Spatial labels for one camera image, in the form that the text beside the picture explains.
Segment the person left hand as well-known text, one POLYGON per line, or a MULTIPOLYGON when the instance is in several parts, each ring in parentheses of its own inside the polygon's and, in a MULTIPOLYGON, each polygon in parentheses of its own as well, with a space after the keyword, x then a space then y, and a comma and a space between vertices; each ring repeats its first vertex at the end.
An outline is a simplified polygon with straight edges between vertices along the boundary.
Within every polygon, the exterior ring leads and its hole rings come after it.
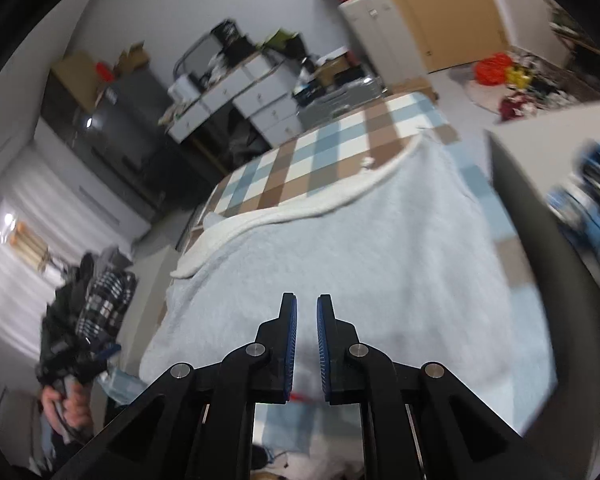
POLYGON ((41 403, 45 417, 58 434, 64 426, 56 412, 57 403, 62 405, 62 417, 69 427, 77 430, 93 427, 90 386, 75 382, 65 396, 53 387, 45 386, 41 391, 41 403))

